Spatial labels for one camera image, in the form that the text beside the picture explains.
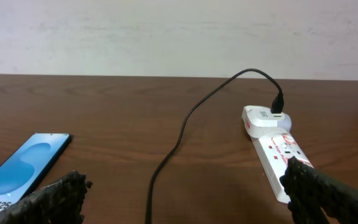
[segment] white charger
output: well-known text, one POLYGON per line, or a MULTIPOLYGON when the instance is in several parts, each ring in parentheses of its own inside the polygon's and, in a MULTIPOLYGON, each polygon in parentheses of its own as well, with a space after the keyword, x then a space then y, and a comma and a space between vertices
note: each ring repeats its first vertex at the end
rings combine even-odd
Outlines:
POLYGON ((313 167, 290 134, 291 118, 285 113, 272 114, 264 106, 245 106, 242 119, 277 200, 288 203, 290 198, 279 178, 284 175, 289 158, 295 156, 313 167))

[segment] wooden table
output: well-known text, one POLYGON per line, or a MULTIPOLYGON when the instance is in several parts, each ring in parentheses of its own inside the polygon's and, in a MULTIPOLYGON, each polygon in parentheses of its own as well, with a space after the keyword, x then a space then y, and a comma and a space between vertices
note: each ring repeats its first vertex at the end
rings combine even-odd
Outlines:
MULTIPOLYGON (((149 179, 188 110, 224 79, 0 75, 0 164, 31 134, 73 142, 42 185, 76 169, 94 182, 85 223, 143 223, 149 179)), ((358 82, 279 80, 313 165, 358 189, 358 82)), ((241 120, 270 106, 267 80, 235 80, 196 110, 155 184, 153 223, 292 223, 241 120)))

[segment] black cable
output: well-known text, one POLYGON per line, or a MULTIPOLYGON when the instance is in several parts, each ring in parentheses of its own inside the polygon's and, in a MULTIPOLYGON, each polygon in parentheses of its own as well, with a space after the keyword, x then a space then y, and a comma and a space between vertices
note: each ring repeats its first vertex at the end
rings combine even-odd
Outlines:
POLYGON ((201 105, 202 103, 204 103, 209 97, 211 97, 213 94, 215 94, 217 91, 219 91, 221 88, 223 88, 225 85, 227 85, 229 82, 233 81, 235 78, 237 78, 238 76, 244 74, 245 72, 256 72, 259 73, 261 75, 263 75, 264 77, 266 77, 268 80, 270 80, 277 88, 278 88, 278 96, 276 97, 275 101, 277 99, 280 99, 279 102, 282 102, 282 105, 277 105, 275 104, 275 101, 273 102, 273 106, 272 106, 272 111, 276 111, 277 113, 281 113, 284 101, 282 99, 283 97, 283 93, 282 90, 280 88, 280 85, 278 85, 278 83, 269 75, 267 75, 266 73, 262 72, 261 70, 255 69, 255 68, 248 68, 245 69, 237 74, 235 74, 233 77, 229 78, 226 82, 224 82, 222 85, 218 86, 214 91, 212 91, 211 93, 209 93, 208 95, 206 95, 206 97, 204 97, 202 100, 200 100, 200 102, 198 102, 190 111, 189 113, 187 113, 185 120, 183 121, 183 124, 181 126, 181 130, 180 130, 180 134, 179 134, 179 138, 177 143, 175 144, 175 146, 173 147, 173 149, 167 154, 167 156, 165 156, 165 158, 161 161, 160 165, 158 165, 158 167, 156 168, 156 170, 153 173, 153 176, 150 180, 150 185, 149 185, 149 192, 147 194, 147 204, 146 204, 146 218, 145 218, 145 224, 151 224, 152 223, 152 199, 153 199, 153 187, 154 187, 154 182, 158 176, 158 174, 160 173, 160 171, 162 170, 162 168, 164 167, 164 165, 168 162, 169 158, 171 158, 171 156, 173 155, 173 153, 175 153, 175 151, 178 149, 178 146, 180 145, 180 141, 181 138, 183 136, 183 132, 185 130, 185 126, 186 126, 186 122, 187 119, 190 117, 190 115, 194 112, 195 109, 197 109, 197 107, 199 107, 199 105, 201 105))

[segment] extension socket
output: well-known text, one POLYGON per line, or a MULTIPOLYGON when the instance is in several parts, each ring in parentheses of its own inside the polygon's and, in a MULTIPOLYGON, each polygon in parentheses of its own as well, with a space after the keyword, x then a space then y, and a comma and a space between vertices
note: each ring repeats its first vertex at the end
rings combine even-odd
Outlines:
POLYGON ((288 203, 290 198, 279 179, 287 169, 288 160, 295 156, 313 167, 290 134, 291 118, 285 113, 272 114, 264 106, 245 106, 242 119, 277 200, 288 203))

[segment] white power strip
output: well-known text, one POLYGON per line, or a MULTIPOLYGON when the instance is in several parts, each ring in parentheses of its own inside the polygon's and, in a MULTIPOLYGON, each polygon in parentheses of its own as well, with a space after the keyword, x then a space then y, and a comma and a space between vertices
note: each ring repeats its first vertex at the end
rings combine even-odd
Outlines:
POLYGON ((287 169, 288 160, 295 156, 300 162, 313 167, 289 133, 289 115, 272 114, 269 108, 263 106, 246 106, 242 119, 277 200, 288 203, 290 198, 279 179, 287 169))

